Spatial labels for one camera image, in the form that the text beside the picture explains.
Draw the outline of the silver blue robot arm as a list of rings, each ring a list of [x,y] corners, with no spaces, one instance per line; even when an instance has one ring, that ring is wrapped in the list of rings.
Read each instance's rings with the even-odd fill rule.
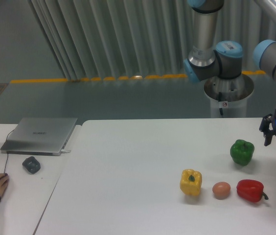
[[[211,101],[211,113],[222,117],[228,108],[239,108],[254,90],[253,81],[242,74],[243,49],[234,41],[213,44],[222,0],[190,0],[194,11],[193,47],[184,61],[184,70],[192,82],[204,81],[204,91]],[[255,64],[276,81],[276,42],[265,40],[253,51]],[[269,145],[276,137],[276,109],[263,117],[259,130]]]

